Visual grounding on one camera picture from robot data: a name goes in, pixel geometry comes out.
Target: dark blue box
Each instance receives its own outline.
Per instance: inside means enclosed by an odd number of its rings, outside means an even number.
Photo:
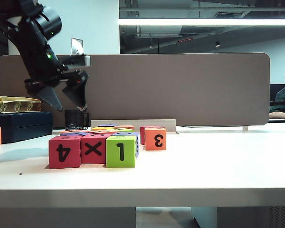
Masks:
[[[0,113],[2,143],[33,139],[52,134],[51,112]]]

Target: gray partition board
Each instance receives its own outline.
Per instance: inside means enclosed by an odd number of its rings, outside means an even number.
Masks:
[[[262,125],[268,121],[269,57],[264,53],[91,55],[91,119],[176,119],[177,125]],[[0,58],[0,95],[26,96],[20,56]],[[64,109],[75,105],[56,88]],[[64,113],[51,110],[54,126]]]

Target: book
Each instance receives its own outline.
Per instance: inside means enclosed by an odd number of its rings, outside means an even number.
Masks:
[[[0,113],[40,112],[41,101],[27,97],[0,96]]]

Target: coffee mug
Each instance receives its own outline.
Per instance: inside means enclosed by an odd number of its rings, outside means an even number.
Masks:
[[[65,110],[66,131],[88,129],[89,117],[89,113],[80,110]]]

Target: ceiling light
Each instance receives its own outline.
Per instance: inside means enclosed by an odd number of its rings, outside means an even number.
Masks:
[[[227,26],[227,25],[276,25],[285,26],[285,19],[119,19],[120,25],[191,25],[191,26]]]

